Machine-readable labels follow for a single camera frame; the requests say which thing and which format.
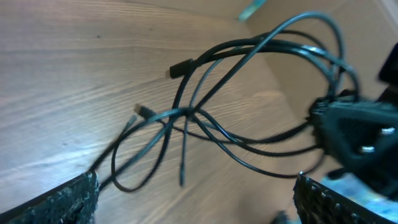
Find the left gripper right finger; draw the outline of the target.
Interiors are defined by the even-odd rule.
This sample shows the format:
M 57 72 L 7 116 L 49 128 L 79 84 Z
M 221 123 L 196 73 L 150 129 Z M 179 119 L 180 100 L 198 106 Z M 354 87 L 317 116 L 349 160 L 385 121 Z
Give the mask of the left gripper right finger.
M 294 204 L 302 224 L 392 224 L 303 174 L 295 182 Z

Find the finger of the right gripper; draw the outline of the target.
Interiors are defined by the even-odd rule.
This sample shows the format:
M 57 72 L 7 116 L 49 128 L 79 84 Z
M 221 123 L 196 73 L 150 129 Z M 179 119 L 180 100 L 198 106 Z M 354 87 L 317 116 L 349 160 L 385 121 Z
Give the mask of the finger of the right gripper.
M 375 192 L 397 198 L 397 107 L 376 101 L 317 99 L 309 108 L 314 135 L 347 172 Z

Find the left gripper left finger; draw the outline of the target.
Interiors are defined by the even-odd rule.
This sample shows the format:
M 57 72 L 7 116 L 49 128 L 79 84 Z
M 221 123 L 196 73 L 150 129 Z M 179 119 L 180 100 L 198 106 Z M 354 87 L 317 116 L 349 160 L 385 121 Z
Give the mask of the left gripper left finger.
M 2 213 L 1 223 L 94 223 L 99 194 L 97 175 L 88 171 Z

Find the black USB cable long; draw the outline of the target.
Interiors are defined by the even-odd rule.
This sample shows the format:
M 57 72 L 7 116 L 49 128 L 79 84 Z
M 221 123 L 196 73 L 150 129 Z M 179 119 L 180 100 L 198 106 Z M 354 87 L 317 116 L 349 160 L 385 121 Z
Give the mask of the black USB cable long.
M 318 39 L 314 38 L 313 36 L 299 32 L 297 30 L 286 30 L 286 28 L 298 21 L 304 19 L 319 19 L 330 26 L 332 29 L 335 39 L 337 41 L 338 46 L 338 57 L 333 56 L 329 53 L 327 48 L 320 42 Z M 295 42 L 290 42 L 287 40 L 279 40 L 274 39 L 275 36 L 279 34 L 296 34 L 302 37 L 305 37 L 318 45 L 318 47 L 309 46 L 309 45 L 302 45 Z M 217 54 L 219 51 L 234 47 L 234 49 Z M 308 61 L 312 62 L 321 72 L 324 74 L 329 87 L 326 93 L 326 97 L 322 98 L 324 102 L 331 103 L 332 101 L 336 101 L 336 91 L 337 87 L 340 84 L 341 76 L 343 73 L 347 73 L 351 78 L 353 85 L 354 85 L 354 92 L 350 93 L 353 96 L 353 101 L 356 102 L 359 100 L 359 84 L 358 79 L 356 76 L 356 72 L 345 62 L 345 45 L 342 38 L 342 33 L 340 28 L 335 24 L 335 22 L 328 17 L 326 14 L 309 11 L 301 13 L 297 16 L 294 16 L 285 22 L 278 25 L 270 32 L 266 32 L 263 34 L 259 34 L 251 39 L 237 39 L 231 40 L 229 42 L 224 42 L 219 44 L 212 49 L 206 51 L 204 54 L 199 56 L 196 60 L 186 60 L 179 64 L 170 67 L 169 75 L 171 78 L 178 78 L 183 77 L 183 80 L 179 86 L 177 91 L 174 104 L 172 106 L 173 109 L 178 108 L 180 99 L 182 97 L 182 93 L 184 92 L 185 86 L 188 83 L 191 75 L 194 73 L 196 68 L 202 66 L 205 63 L 215 61 L 214 64 L 209 67 L 209 69 L 203 75 L 201 81 L 197 85 L 197 89 L 194 91 L 190 105 L 195 101 L 196 95 L 201 87 L 201 84 L 204 82 L 206 76 L 211 72 L 213 67 L 217 66 L 222 59 L 227 57 L 232 57 L 235 55 L 244 54 L 244 57 L 210 90 L 208 94 L 204 96 L 204 98 L 194 107 L 194 109 L 190 109 L 187 115 L 188 118 L 193 118 L 193 114 L 199 111 L 199 109 L 243 66 L 245 65 L 249 59 L 251 59 L 257 53 L 264 53 L 264 52 L 273 52 L 273 53 L 283 53 L 283 54 L 292 54 L 298 55 Z M 330 62 L 330 67 L 325 67 L 324 64 L 320 63 L 317 57 L 322 57 L 325 60 Z M 320 118 L 317 118 L 316 122 L 313 123 L 315 137 L 320 142 L 323 143 L 345 143 L 348 146 L 350 145 L 349 138 L 348 140 L 345 139 L 347 133 L 341 132 L 339 130 L 334 129 L 327 129 L 331 128 L 329 126 L 325 126 L 324 123 L 321 124 Z M 301 132 L 307 126 L 307 123 L 303 123 L 301 126 L 297 126 L 294 129 L 286 131 L 284 133 L 271 136 L 265 139 L 248 139 L 242 136 L 235 135 L 233 133 L 226 133 L 227 137 L 232 137 L 233 140 L 237 140 L 239 143 L 243 144 L 271 144 L 275 142 L 284 141 L 292 136 Z

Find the black USB cable short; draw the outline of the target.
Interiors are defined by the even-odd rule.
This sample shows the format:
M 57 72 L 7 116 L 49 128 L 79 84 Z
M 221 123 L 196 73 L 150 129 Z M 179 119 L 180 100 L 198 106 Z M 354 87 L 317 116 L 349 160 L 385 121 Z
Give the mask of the black USB cable short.
M 99 190 L 102 191 L 109 184 L 113 184 L 117 189 L 126 193 L 137 192 L 143 186 L 145 186 L 153 177 L 157 169 L 159 168 L 163 158 L 165 156 L 166 150 L 169 145 L 169 140 L 171 132 L 173 130 L 179 131 L 183 135 L 182 142 L 182 155 L 180 163 L 180 186 L 185 184 L 185 156 L 187 152 L 187 136 L 193 136 L 198 139 L 205 141 L 210 141 L 215 143 L 222 151 L 227 153 L 230 158 L 238 162 L 240 165 L 263 175 L 269 177 L 276 177 L 278 179 L 293 179 L 295 175 L 278 174 L 274 172 L 269 172 L 258 167 L 255 167 L 247 162 L 243 161 L 235 154 L 233 154 L 226 146 L 228 144 L 238 146 L 245 151 L 251 153 L 267 156 L 267 157 L 290 157 L 305 154 L 307 152 L 320 149 L 323 146 L 321 144 L 316 144 L 303 149 L 288 151 L 288 152 L 267 152 L 260 149 L 252 147 L 253 144 L 273 144 L 287 139 L 292 138 L 301 131 L 303 131 L 307 126 L 308 122 L 304 122 L 288 131 L 285 131 L 274 136 L 264 138 L 264 139 L 249 139 L 237 134 L 233 134 L 225 130 L 209 113 L 204 110 L 193 110 L 191 108 L 177 108 L 163 113 L 157 114 L 150 110 L 149 108 L 139 106 L 136 110 L 136 114 L 144 118 L 143 121 L 135 124 L 137 117 L 134 115 L 125 125 L 118 137 L 100 154 L 100 156 L 94 161 L 93 165 L 90 167 L 90 171 L 97 169 L 100 164 L 105 160 L 108 155 L 111 155 L 111 174 L 99 185 Z M 142 128 L 149 126 L 153 123 L 160 123 L 162 128 L 155 134 L 155 136 L 132 158 L 130 158 L 126 163 L 124 163 L 120 168 L 116 168 L 116 155 L 119 146 L 132 134 L 136 133 Z M 118 176 L 121 175 L 127 168 L 136 164 L 141 160 L 150 150 L 159 142 L 163 141 L 162 149 L 160 150 L 158 159 L 156 160 L 153 168 L 148 173 L 148 175 L 142 180 L 140 184 L 136 187 L 128 188 L 120 184 L 117 180 Z

